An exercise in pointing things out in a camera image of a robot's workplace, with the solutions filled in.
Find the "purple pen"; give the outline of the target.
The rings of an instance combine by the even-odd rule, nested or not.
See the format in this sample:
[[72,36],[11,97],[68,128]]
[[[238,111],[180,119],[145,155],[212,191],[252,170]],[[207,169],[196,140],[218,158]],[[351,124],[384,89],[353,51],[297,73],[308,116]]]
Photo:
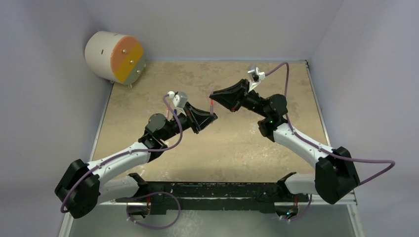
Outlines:
[[212,100],[210,101],[210,114],[211,115],[214,114],[214,112],[213,112],[213,101]]

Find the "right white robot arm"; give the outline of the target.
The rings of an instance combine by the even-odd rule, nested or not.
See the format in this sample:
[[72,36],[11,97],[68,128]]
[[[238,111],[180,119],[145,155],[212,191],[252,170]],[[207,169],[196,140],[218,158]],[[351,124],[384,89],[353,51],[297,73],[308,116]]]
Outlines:
[[297,194],[308,194],[319,195],[325,202],[335,204],[361,184],[346,148],[332,148],[291,127],[286,119],[284,95],[263,98],[250,90],[248,80],[242,79],[231,87],[214,91],[209,97],[231,112],[244,107],[263,116],[257,123],[261,135],[288,148],[314,168],[312,174],[292,172],[280,179],[277,188],[280,199],[289,201]]

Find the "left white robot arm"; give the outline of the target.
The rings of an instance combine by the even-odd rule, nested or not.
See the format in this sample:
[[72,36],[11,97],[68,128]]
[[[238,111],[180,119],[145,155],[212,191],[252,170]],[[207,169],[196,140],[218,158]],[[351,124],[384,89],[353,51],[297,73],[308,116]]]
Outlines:
[[215,113],[203,111],[186,103],[183,113],[167,119],[163,114],[149,117],[144,134],[127,148],[97,161],[85,163],[75,160],[68,166],[54,193],[62,202],[61,213],[69,212],[78,219],[87,215],[105,195],[105,184],[119,174],[158,158],[163,152],[175,148],[180,142],[168,146],[165,141],[192,129],[198,134],[217,120]]

